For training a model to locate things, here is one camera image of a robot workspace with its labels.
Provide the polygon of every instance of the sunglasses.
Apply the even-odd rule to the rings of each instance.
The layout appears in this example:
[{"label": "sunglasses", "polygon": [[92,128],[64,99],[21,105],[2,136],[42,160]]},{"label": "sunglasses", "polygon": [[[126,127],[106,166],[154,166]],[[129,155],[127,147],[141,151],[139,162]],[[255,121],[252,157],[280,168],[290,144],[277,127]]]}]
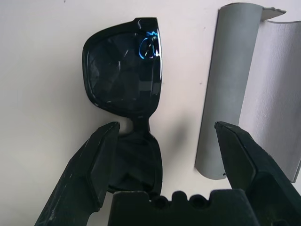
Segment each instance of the sunglasses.
[{"label": "sunglasses", "polygon": [[108,191],[160,194],[161,152],[149,126],[162,81],[157,19],[136,18],[94,34],[84,45],[82,64],[89,100],[133,122],[133,131],[118,137]]}]

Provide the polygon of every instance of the sunglasses lens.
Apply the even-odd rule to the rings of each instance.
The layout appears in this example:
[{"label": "sunglasses lens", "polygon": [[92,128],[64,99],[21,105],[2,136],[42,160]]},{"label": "sunglasses lens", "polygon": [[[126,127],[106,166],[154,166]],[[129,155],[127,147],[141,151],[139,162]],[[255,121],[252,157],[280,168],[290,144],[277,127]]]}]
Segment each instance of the sunglasses lens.
[{"label": "sunglasses lens", "polygon": [[88,55],[88,82],[95,99],[106,108],[136,113],[148,108],[160,92],[158,34],[123,33],[99,42]]},{"label": "sunglasses lens", "polygon": [[159,147],[151,145],[148,140],[137,133],[119,138],[109,182],[113,192],[153,191],[162,163],[156,157],[156,151],[160,156]]}]

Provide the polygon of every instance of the sunglasses frame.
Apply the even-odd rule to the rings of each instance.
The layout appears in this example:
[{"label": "sunglasses frame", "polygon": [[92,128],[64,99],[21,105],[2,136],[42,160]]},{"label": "sunglasses frame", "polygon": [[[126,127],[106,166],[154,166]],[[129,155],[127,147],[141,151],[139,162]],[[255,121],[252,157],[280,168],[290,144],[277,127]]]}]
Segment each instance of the sunglasses frame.
[{"label": "sunglasses frame", "polygon": [[160,99],[160,92],[157,95],[152,94],[150,96],[150,103],[147,107],[147,110],[129,112],[128,110],[121,110],[114,106],[108,106],[107,103],[101,101],[95,97],[92,91],[92,87],[89,82],[89,52],[93,49],[99,42],[118,34],[123,33],[137,33],[147,37],[150,32],[156,32],[158,34],[158,42],[159,42],[159,51],[160,51],[160,63],[161,63],[161,71],[160,71],[160,78],[157,78],[162,81],[162,53],[161,53],[161,42],[160,42],[160,34],[158,29],[158,21],[154,17],[143,17],[143,18],[136,18],[132,22],[119,24],[113,27],[109,27],[102,31],[97,32],[96,34],[92,35],[85,43],[82,53],[82,65],[83,65],[83,75],[84,75],[84,84],[85,90],[89,100],[96,105],[97,107],[104,109],[108,112],[113,114],[117,114],[123,117],[127,117],[130,119],[135,118],[149,118],[157,109]]},{"label": "sunglasses frame", "polygon": [[[83,75],[84,75],[84,84],[85,90],[89,100],[96,105],[97,107],[111,112],[116,115],[120,115],[123,117],[130,118],[133,121],[133,131],[130,134],[121,135],[119,139],[122,140],[128,136],[131,136],[133,133],[139,133],[141,137],[148,142],[148,145],[152,147],[153,158],[155,161],[155,179],[154,184],[151,191],[147,191],[150,197],[155,195],[159,195],[161,193],[162,188],[162,177],[163,177],[163,170],[162,170],[162,159],[161,159],[161,151],[159,144],[155,137],[150,133],[149,127],[149,117],[155,112],[158,107],[160,92],[150,96],[150,104],[147,110],[138,111],[138,112],[129,112],[127,110],[120,110],[113,106],[108,106],[105,102],[97,99],[92,91],[89,82],[89,69],[88,69],[88,57],[89,52],[93,49],[99,42],[118,34],[123,33],[137,33],[144,35],[147,37],[150,32],[156,32],[158,34],[158,42],[159,42],[159,53],[160,53],[160,75],[159,80],[160,90],[162,84],[162,51],[161,51],[161,43],[160,43],[160,34],[158,29],[158,21],[154,17],[143,17],[143,18],[136,18],[132,22],[119,24],[102,31],[97,32],[96,34],[92,35],[85,43],[82,53],[82,65],[83,65]],[[108,192],[114,193],[117,191],[121,191],[118,188],[115,188],[111,185],[108,187]]]}]

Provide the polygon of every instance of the white surface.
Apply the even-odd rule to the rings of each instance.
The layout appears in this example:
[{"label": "white surface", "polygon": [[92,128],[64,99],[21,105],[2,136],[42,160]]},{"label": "white surface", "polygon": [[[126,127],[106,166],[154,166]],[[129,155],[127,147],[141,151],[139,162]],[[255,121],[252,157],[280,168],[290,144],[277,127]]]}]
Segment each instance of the white surface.
[{"label": "white surface", "polygon": [[[300,19],[301,1],[256,0]],[[156,16],[163,87],[150,119],[163,160],[162,194],[183,190],[208,198],[230,188],[194,170],[219,7],[228,0],[2,0],[0,2],[0,225],[32,226],[68,160],[97,127],[120,120],[93,106],[84,90],[81,51],[95,32]],[[301,191],[301,179],[297,180]],[[110,209],[89,220],[104,226]]]},{"label": "white surface", "polygon": [[239,126],[293,181],[301,159],[301,23],[260,24]]}]

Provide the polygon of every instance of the white backdrop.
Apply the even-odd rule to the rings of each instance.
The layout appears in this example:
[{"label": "white backdrop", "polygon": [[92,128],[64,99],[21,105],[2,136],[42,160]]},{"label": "white backdrop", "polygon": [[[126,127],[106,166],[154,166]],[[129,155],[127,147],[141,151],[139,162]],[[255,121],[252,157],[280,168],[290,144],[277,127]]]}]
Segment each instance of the white backdrop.
[{"label": "white backdrop", "polygon": [[[230,0],[2,0],[0,2],[0,225],[32,226],[68,160],[99,126],[118,120],[93,106],[82,79],[85,41],[135,17],[158,18],[163,53],[159,107],[150,119],[163,161],[162,194],[209,197],[228,181],[194,170],[214,30]],[[301,1],[251,0],[300,20]],[[296,188],[301,192],[301,179]],[[88,225],[107,224],[112,195]]]}]

